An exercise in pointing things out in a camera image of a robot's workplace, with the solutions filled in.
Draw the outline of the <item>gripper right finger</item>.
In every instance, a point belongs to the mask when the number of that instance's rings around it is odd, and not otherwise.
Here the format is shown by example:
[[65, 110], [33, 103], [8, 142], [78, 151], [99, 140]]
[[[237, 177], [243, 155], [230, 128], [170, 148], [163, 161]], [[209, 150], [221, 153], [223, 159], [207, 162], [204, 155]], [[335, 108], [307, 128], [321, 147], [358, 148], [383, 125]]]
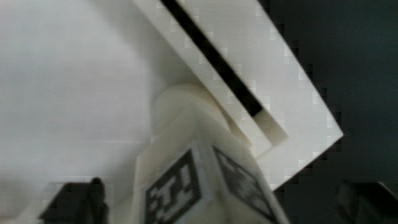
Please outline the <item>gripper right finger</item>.
[[398, 195], [381, 182], [348, 182], [335, 191], [337, 224], [398, 224]]

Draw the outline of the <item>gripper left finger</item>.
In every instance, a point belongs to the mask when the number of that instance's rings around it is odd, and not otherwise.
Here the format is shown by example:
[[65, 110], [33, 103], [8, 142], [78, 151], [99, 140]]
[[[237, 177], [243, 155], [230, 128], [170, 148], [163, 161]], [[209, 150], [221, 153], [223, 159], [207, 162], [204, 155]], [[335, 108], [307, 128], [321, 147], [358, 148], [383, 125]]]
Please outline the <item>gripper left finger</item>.
[[104, 184], [99, 178], [88, 183], [69, 182], [40, 213], [44, 224], [108, 224]]

